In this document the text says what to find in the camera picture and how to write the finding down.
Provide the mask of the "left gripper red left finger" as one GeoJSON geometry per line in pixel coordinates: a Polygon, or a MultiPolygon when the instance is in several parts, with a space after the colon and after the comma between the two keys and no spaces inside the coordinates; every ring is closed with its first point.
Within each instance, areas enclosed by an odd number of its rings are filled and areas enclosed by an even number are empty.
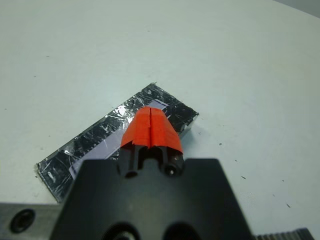
{"type": "Polygon", "coordinates": [[[151,146],[151,108],[139,109],[122,136],[119,149],[118,170],[125,178],[132,178],[142,168],[142,162],[151,146]]]}

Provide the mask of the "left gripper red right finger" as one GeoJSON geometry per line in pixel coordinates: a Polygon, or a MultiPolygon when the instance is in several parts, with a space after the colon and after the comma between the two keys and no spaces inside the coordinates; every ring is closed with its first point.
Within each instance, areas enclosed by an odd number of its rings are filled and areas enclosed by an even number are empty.
{"type": "Polygon", "coordinates": [[[150,108],[150,143],[160,155],[160,169],[167,176],[178,176],[184,168],[180,137],[161,109],[150,108]]]}

